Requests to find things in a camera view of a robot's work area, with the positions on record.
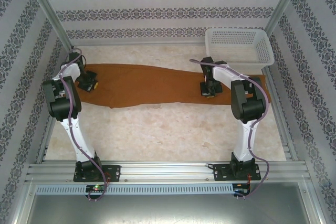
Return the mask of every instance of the vertical metal post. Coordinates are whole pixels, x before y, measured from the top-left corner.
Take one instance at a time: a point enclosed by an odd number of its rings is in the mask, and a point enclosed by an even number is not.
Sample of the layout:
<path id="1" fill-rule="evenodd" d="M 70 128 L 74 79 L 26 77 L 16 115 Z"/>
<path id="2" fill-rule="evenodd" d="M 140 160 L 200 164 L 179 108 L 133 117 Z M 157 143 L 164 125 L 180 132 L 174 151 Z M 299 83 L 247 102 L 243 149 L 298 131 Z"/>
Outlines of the vertical metal post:
<path id="1" fill-rule="evenodd" d="M 57 17 L 56 12 L 54 11 L 53 7 L 51 6 L 49 0 L 37 0 L 40 4 L 41 8 L 45 12 L 47 18 L 49 19 L 50 23 L 52 24 L 53 28 L 55 29 L 58 37 L 63 43 L 63 46 L 67 51 L 71 49 L 71 42 L 70 39 L 63 28 L 63 25 L 59 18 Z"/>
<path id="2" fill-rule="evenodd" d="M 30 183 L 30 185 L 24 185 L 18 199 L 17 206 L 15 208 L 14 216 L 9 222 L 10 224 L 26 224 L 28 223 L 31 207 L 33 206 L 34 197 L 37 186 Z"/>
<path id="3" fill-rule="evenodd" d="M 326 224 L 321 205 L 317 199 L 317 195 L 312 182 L 298 183 L 301 197 L 306 208 L 306 213 L 311 224 Z"/>
<path id="4" fill-rule="evenodd" d="M 275 85 L 272 81 L 272 77 L 271 74 L 269 72 L 269 68 L 265 67 L 262 69 L 262 73 L 266 76 L 266 86 L 268 89 L 268 92 L 271 96 L 271 100 L 272 100 L 272 109 L 273 109 L 273 113 L 274 113 L 274 117 L 276 119 L 277 122 L 277 126 L 278 126 L 278 130 L 280 133 L 280 136 L 282 138 L 282 141 L 288 144 L 288 148 L 289 148 L 289 152 L 290 155 L 292 157 L 293 161 L 297 161 L 299 160 L 292 139 L 290 137 L 289 134 L 289 130 L 287 128 L 287 124 L 286 124 L 286 120 L 285 120 L 285 116 L 283 115 L 283 112 L 281 110 L 281 105 L 280 105 L 280 101 L 275 89 Z"/>
<path id="5" fill-rule="evenodd" d="M 267 23 L 265 27 L 265 32 L 267 33 L 268 37 L 271 36 L 271 34 L 273 33 L 274 28 L 277 26 L 289 2 L 290 0 L 280 0 L 278 2 L 277 7 L 274 9 L 274 12 L 272 13 L 271 18 L 269 19 L 269 22 Z"/>
<path id="6" fill-rule="evenodd" d="M 43 138 L 42 143 L 41 143 L 41 149 L 40 149 L 40 152 L 38 153 L 38 157 L 37 157 L 37 160 L 36 160 L 37 164 L 40 164 L 43 161 L 45 150 L 46 150 L 46 147 L 48 146 L 49 141 L 51 139 L 51 135 L 53 133 L 55 123 L 56 123 L 56 119 L 50 116 L 49 120 L 48 120 L 48 125 L 47 125 L 47 128 L 46 128 L 46 133 L 45 133 L 44 138 Z"/>

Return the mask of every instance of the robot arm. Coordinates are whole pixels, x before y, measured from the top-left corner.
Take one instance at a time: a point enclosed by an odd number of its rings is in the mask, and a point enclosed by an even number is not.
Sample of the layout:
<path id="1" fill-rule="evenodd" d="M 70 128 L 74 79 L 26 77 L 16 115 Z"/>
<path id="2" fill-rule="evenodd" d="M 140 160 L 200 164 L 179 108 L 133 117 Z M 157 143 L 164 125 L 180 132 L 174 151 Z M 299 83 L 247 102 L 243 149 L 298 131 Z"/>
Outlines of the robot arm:
<path id="1" fill-rule="evenodd" d="M 75 55 L 72 55 L 72 58 L 78 56 L 77 53 L 73 54 Z M 43 82 L 43 90 L 49 114 L 56 118 L 56 120 L 64 127 L 75 149 L 77 162 L 74 181 L 77 180 L 77 182 L 81 182 L 85 179 L 96 181 L 101 177 L 99 170 L 88 158 L 90 157 L 96 164 L 99 165 L 99 167 L 101 167 L 101 162 L 95 152 L 95 149 L 88 141 L 85 132 L 82 131 L 80 123 L 81 102 L 74 84 L 74 81 L 80 80 L 79 84 L 81 85 L 83 84 L 83 80 L 85 80 L 84 84 L 90 84 L 94 87 L 97 81 L 94 79 L 88 79 L 86 76 L 87 73 L 83 70 L 83 68 L 81 68 L 82 66 L 81 60 L 69 64 L 65 63 L 61 66 L 60 72 L 54 78 Z M 67 84 L 70 94 L 60 80 L 60 74 L 63 81 Z M 70 133 L 68 119 L 70 112 L 70 97 L 72 100 L 71 127 L 74 138 Z"/>
<path id="2" fill-rule="evenodd" d="M 69 94 L 67 94 L 67 90 L 63 87 L 63 84 L 59 79 L 60 72 L 56 74 L 54 78 L 44 82 L 43 84 L 48 110 L 50 115 L 55 117 L 56 120 L 59 121 L 64 129 L 67 131 L 69 138 L 71 139 L 71 143 L 76 151 L 77 161 L 86 162 L 89 159 L 81 151 L 78 150 L 70 134 L 68 119 L 70 109 Z M 73 111 L 71 115 L 71 122 L 72 131 L 75 136 L 76 142 L 79 146 L 82 147 L 83 151 L 85 151 L 91 158 L 94 158 L 95 149 L 93 149 L 93 147 L 90 145 L 88 138 L 86 137 L 85 132 L 82 131 L 80 125 L 81 103 L 75 85 L 73 83 L 73 81 L 76 80 L 79 76 L 80 69 L 77 63 L 72 63 L 68 65 L 62 73 L 64 81 L 70 88 L 70 95 L 71 97 L 73 97 Z"/>
<path id="3" fill-rule="evenodd" d="M 214 62 L 211 57 L 206 57 L 201 62 L 227 66 L 226 62 Z M 238 77 L 228 69 L 207 65 L 201 65 L 201 67 L 205 77 L 205 82 L 201 83 L 202 95 L 213 97 L 216 93 L 222 92 L 220 82 L 231 89 L 231 110 L 238 120 L 238 140 L 230 163 L 233 171 L 237 171 L 239 166 L 248 163 L 254 164 L 255 160 L 248 147 L 248 136 L 252 130 L 250 149 L 253 151 L 258 123 L 254 125 L 253 129 L 251 129 L 251 125 L 265 112 L 266 101 L 263 94 L 249 81 Z M 251 79 L 261 85 L 259 78 Z"/>

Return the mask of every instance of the gray metal surface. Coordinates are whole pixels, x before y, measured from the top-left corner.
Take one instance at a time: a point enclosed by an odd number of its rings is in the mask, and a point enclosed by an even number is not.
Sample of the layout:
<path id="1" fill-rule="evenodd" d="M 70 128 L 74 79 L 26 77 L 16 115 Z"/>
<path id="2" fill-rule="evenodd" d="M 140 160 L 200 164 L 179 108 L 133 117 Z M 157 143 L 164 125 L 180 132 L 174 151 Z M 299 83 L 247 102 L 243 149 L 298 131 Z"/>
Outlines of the gray metal surface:
<path id="1" fill-rule="evenodd" d="M 297 183 L 265 184 L 253 197 L 231 195 L 36 195 L 31 224 L 112 223 L 309 223 Z"/>

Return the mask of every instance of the wire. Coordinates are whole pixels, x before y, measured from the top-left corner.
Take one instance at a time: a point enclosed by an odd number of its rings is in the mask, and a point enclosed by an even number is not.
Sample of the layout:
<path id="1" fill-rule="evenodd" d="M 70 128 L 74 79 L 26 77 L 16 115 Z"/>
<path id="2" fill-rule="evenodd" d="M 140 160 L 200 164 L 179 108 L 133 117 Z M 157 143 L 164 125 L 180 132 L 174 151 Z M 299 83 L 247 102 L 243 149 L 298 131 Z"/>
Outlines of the wire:
<path id="1" fill-rule="evenodd" d="M 250 173 L 247 174 L 247 184 L 248 184 L 248 190 L 251 190 L 251 175 L 250 175 Z"/>
<path id="2" fill-rule="evenodd" d="M 265 112 L 263 113 L 263 115 L 257 119 L 250 127 L 250 131 L 249 131 L 249 134 L 248 134 L 248 142 L 247 142 L 247 145 L 248 145 L 248 150 L 251 154 L 252 157 L 260 160 L 260 161 L 263 161 L 266 163 L 266 166 L 267 166 L 267 169 L 266 169 L 266 172 L 265 172 L 265 175 L 264 177 L 262 178 L 262 180 L 260 181 L 260 183 L 258 184 L 258 186 L 247 196 L 245 196 L 245 198 L 247 197 L 250 197 L 251 195 L 253 195 L 258 189 L 259 187 L 263 184 L 263 182 L 265 181 L 265 179 L 267 178 L 267 175 L 269 173 L 269 163 L 267 160 L 261 158 L 261 157 L 258 157 L 256 156 L 252 149 L 251 149 L 251 138 L 252 138 L 252 133 L 253 133 L 253 128 L 254 126 L 259 123 L 262 119 L 265 118 L 267 112 L 268 112 L 268 108 L 269 108 L 269 104 L 268 104 L 268 98 L 267 98 L 267 95 L 266 95 L 266 92 L 264 91 L 264 89 L 258 84 L 256 83 L 254 80 L 250 79 L 248 76 L 244 75 L 244 74 L 241 74 L 239 72 L 237 72 L 236 70 L 230 68 L 228 66 L 228 64 L 221 64 L 221 65 L 217 65 L 217 64 L 214 64 L 214 63 L 206 63 L 206 62 L 200 62 L 198 60 L 194 60 L 194 59 L 191 59 L 190 62 L 192 63 L 196 63 L 196 64 L 200 64 L 200 65 L 206 65 L 206 66 L 212 66 L 212 67 L 219 67 L 219 68 L 223 68 L 223 69 L 227 69 L 229 70 L 231 73 L 235 74 L 236 76 L 238 77 L 241 77 L 243 78 L 244 80 L 247 80 L 248 82 L 252 83 L 254 86 L 256 86 L 260 91 L 261 93 L 263 94 L 264 98 L 265 98 L 265 101 L 266 101 L 266 107 L 265 107 Z"/>
<path id="3" fill-rule="evenodd" d="M 84 55 L 82 55 L 82 57 L 84 58 L 84 60 L 85 60 L 85 65 L 84 65 L 84 68 L 86 68 L 86 58 L 85 58 L 85 56 Z"/>
<path id="4" fill-rule="evenodd" d="M 208 164 L 208 168 L 213 170 L 214 169 L 214 165 L 213 164 Z"/>
<path id="5" fill-rule="evenodd" d="M 109 187 L 112 176 L 109 173 L 104 173 L 104 174 L 107 175 L 107 187 Z"/>
<path id="6" fill-rule="evenodd" d="M 69 97 L 69 101 L 70 101 L 70 110 L 69 110 L 69 114 L 68 114 L 68 122 L 69 122 L 69 129 L 70 129 L 70 134 L 71 134 L 71 138 L 76 146 L 76 148 L 83 153 L 83 155 L 85 157 L 88 158 L 89 161 L 91 161 L 93 163 L 93 165 L 99 170 L 99 172 L 101 173 L 102 177 L 103 177 L 103 180 L 104 180 L 104 191 L 103 193 L 97 198 L 97 199 L 92 199 L 90 198 L 90 194 L 91 194 L 91 191 L 89 192 L 88 194 L 88 199 L 89 201 L 98 201 L 100 200 L 104 194 L 106 193 L 107 191 L 107 186 L 108 186 L 108 183 L 106 181 L 106 177 L 105 177 L 105 174 L 103 172 L 103 170 L 99 167 L 99 165 L 93 160 L 93 158 L 91 158 L 85 151 L 83 151 L 82 147 L 79 146 L 79 144 L 77 143 L 76 139 L 75 139 L 75 135 L 74 135 L 74 131 L 72 130 L 72 122 L 71 122 L 71 115 L 72 115 L 72 111 L 73 111 L 73 107 L 74 107 L 74 102 L 73 102 L 73 97 L 71 96 L 71 93 L 70 93 L 70 88 L 68 87 L 68 85 L 66 84 L 66 82 L 64 81 L 63 79 L 63 76 L 62 76 L 62 73 L 64 72 L 65 69 L 67 69 L 67 67 L 69 67 L 72 63 L 74 63 L 75 61 L 77 61 L 81 56 L 82 56 L 82 50 L 79 49 L 79 48 L 73 48 L 71 51 L 73 50 L 79 50 L 80 51 L 80 54 L 77 58 L 75 58 L 74 60 L 72 60 L 71 62 L 69 62 L 68 64 L 66 64 L 62 69 L 61 71 L 59 72 L 59 79 L 61 80 L 61 82 L 63 83 L 63 86 L 64 88 L 67 90 L 67 93 L 68 93 L 68 97 Z"/>
<path id="7" fill-rule="evenodd" d="M 70 57 L 70 54 L 74 51 L 74 50 L 76 50 L 76 49 L 79 49 L 79 48 L 71 48 L 70 50 L 69 50 L 69 52 L 67 53 L 67 55 L 65 56 L 65 59 L 64 59 L 64 61 L 65 62 L 67 62 L 67 59 L 68 59 L 68 57 Z"/>

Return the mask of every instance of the black mounting plate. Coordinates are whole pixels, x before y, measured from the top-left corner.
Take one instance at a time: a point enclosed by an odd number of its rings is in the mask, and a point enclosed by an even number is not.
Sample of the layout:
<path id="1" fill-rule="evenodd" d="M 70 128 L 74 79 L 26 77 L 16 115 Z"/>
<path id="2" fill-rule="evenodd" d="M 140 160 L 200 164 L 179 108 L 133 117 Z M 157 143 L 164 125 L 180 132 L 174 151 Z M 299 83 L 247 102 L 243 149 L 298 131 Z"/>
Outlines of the black mounting plate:
<path id="1" fill-rule="evenodd" d="M 103 165 L 102 166 L 103 172 L 111 175 L 110 182 L 119 182 L 120 169 L 121 169 L 120 165 Z M 88 178 L 82 178 L 80 176 L 77 176 L 77 174 L 80 174 L 80 172 L 77 170 L 77 167 L 76 167 L 75 174 L 74 174 L 74 182 L 104 182 L 102 177 L 100 177 L 98 180 L 92 181 Z"/>
<path id="2" fill-rule="evenodd" d="M 257 164 L 254 164 L 252 169 L 238 171 L 236 176 L 233 175 L 230 164 L 214 164 L 212 166 L 211 169 L 214 170 L 215 181 L 247 180 L 248 174 L 251 176 L 251 180 L 261 180 L 260 170 Z"/>

